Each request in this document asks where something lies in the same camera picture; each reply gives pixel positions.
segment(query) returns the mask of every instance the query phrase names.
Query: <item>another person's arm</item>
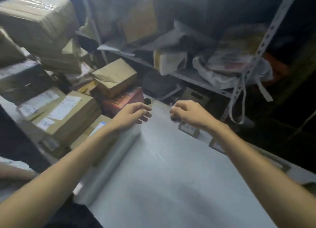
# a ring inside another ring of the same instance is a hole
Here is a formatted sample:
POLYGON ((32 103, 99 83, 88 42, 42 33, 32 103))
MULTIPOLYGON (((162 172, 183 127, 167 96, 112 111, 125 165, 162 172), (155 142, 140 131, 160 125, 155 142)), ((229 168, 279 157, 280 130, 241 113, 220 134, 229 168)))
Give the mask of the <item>another person's arm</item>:
POLYGON ((210 133, 222 146, 278 228, 316 227, 316 198, 193 101, 171 109, 188 124, 210 133))
POLYGON ((24 170, 15 166, 0 162, 0 180, 25 181, 35 178, 37 173, 33 170, 24 170))
POLYGON ((113 133, 147 121, 151 108, 126 105, 107 125, 0 204, 3 228, 42 227, 77 186, 113 133))

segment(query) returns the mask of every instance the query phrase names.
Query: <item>perforated metal post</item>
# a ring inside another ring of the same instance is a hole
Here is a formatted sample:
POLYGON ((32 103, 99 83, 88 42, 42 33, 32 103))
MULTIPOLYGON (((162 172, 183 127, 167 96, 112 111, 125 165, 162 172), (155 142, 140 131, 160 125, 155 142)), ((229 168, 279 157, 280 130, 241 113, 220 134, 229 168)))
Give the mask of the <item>perforated metal post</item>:
MULTIPOLYGON (((273 36, 275 35, 275 33, 277 32, 280 24, 282 23, 284 17, 286 16, 286 13, 288 12, 290 6, 292 5, 294 0, 283 0, 281 5, 279 6, 279 9, 277 10, 266 34, 263 37, 262 42, 260 43, 257 52, 255 54, 255 56, 253 57, 253 59, 251 60, 250 64, 247 65, 246 67, 246 77, 245 77, 245 81, 247 83, 247 81, 249 80, 253 69, 257 66, 259 59, 261 58, 262 54, 265 52, 265 50, 267 49, 269 43, 271 42, 273 36)), ((231 97, 231 101, 230 103, 232 103, 232 105, 235 104, 236 100, 239 98, 239 95, 241 94, 242 91, 242 86, 241 86, 241 79, 239 81, 239 87, 237 88, 236 91, 236 95, 231 97)), ((224 122, 228 115, 229 115, 229 105, 230 103, 227 105, 222 117, 221 117, 221 121, 224 122)))
MULTIPOLYGON (((92 24, 93 32, 94 32, 95 37, 97 38, 97 42, 98 42, 99 45, 102 45, 101 37, 99 35, 99 31, 98 31, 97 26, 95 24, 95 21, 93 19, 93 15, 92 15, 92 12, 91 12, 89 1, 88 0, 83 0, 83 3, 84 3, 84 6, 85 6, 85 9, 86 9, 87 18, 92 24)), ((107 56, 106 56, 106 54, 105 54, 105 52, 103 50, 101 50, 101 55, 102 55, 102 58, 104 59, 105 64, 109 64, 107 56)))

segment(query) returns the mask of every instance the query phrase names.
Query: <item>forearm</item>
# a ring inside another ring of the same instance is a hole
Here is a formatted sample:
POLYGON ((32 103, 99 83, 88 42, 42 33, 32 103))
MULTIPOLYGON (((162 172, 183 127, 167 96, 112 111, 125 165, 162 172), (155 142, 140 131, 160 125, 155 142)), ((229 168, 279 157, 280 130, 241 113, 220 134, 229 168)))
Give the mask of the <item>forearm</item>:
POLYGON ((41 227, 65 202, 102 152, 114 129, 106 125, 0 204, 2 227, 41 227))
POLYGON ((252 149, 228 126, 210 125, 208 131, 270 215, 281 227, 315 227, 316 199, 265 157, 252 149))
POLYGON ((36 172, 23 170, 0 162, 0 180, 30 181, 36 177, 36 172))

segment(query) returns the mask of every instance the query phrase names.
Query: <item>left hand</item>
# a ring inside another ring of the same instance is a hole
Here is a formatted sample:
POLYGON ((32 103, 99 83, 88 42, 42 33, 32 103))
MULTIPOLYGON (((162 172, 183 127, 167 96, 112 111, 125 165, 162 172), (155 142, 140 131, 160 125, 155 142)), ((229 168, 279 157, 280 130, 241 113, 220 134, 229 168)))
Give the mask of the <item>left hand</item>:
POLYGON ((125 105, 122 110, 112 119, 111 125, 115 130, 126 131, 134 124, 142 124, 151 118, 151 107, 144 103, 130 103, 125 105))

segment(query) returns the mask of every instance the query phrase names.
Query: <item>hand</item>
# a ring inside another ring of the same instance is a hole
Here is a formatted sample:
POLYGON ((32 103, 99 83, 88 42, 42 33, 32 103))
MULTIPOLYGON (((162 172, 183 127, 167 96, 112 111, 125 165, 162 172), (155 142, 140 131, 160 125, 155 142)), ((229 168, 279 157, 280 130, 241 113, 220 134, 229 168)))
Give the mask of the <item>hand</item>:
POLYGON ((203 130, 213 130, 221 122, 209 114, 199 103, 178 101, 170 110, 171 117, 179 117, 189 125, 203 130))
POLYGON ((127 131, 134 124, 142 124, 151 118, 151 107, 144 103, 130 103, 125 105, 121 111, 110 122, 114 126, 115 130, 127 131))

